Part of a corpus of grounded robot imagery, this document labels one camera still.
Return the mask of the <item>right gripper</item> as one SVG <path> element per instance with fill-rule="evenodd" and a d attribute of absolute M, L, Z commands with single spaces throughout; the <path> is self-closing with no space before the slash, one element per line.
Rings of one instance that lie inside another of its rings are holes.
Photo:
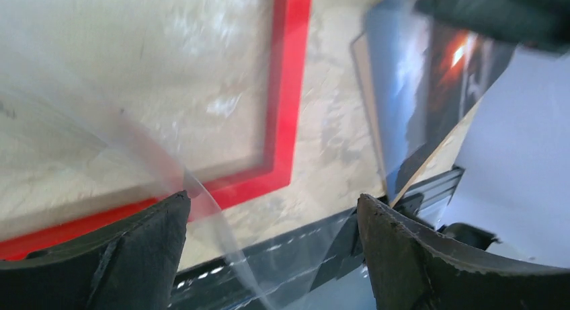
<path fill-rule="evenodd" d="M 498 41 L 569 53 L 569 0 L 417 0 L 415 8 Z"/>

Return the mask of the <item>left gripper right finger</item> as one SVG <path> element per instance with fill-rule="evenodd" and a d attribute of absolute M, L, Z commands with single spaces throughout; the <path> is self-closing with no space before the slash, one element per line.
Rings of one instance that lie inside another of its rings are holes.
<path fill-rule="evenodd" d="M 566 268 L 471 247 L 367 194 L 357 218 L 378 309 L 569 308 Z"/>

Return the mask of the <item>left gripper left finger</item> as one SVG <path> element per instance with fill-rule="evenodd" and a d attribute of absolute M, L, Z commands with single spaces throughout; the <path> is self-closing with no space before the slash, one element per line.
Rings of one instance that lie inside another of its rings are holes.
<path fill-rule="evenodd" d="M 2 309 L 166 309 L 191 201 L 181 191 L 91 233 L 1 262 Z"/>

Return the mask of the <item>red picture frame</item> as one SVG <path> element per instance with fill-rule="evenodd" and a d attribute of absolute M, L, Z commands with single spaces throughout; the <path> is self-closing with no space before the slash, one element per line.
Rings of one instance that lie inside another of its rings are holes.
<path fill-rule="evenodd" d="M 239 205 L 290 184 L 298 125 L 311 0 L 274 0 L 268 110 L 263 162 L 255 168 L 206 182 L 222 209 Z M 157 203 L 140 200 L 1 242 L 1 259 L 70 241 L 132 216 Z"/>

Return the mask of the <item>clear acrylic sheet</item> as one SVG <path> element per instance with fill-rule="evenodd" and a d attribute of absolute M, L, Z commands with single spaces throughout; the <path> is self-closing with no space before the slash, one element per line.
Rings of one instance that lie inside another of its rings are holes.
<path fill-rule="evenodd" d="M 181 191 L 187 233 L 199 200 L 380 182 L 351 52 L 379 1 L 311 0 L 290 184 L 222 209 L 206 182 L 263 162 L 274 0 L 1 0 L 1 242 Z"/>

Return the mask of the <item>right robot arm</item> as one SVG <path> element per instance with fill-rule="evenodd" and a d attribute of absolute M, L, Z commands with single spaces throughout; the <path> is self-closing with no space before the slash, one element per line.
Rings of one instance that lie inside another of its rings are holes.
<path fill-rule="evenodd" d="M 459 154 L 442 232 L 550 261 L 569 251 L 569 0 L 419 0 L 434 19 L 516 47 Z"/>

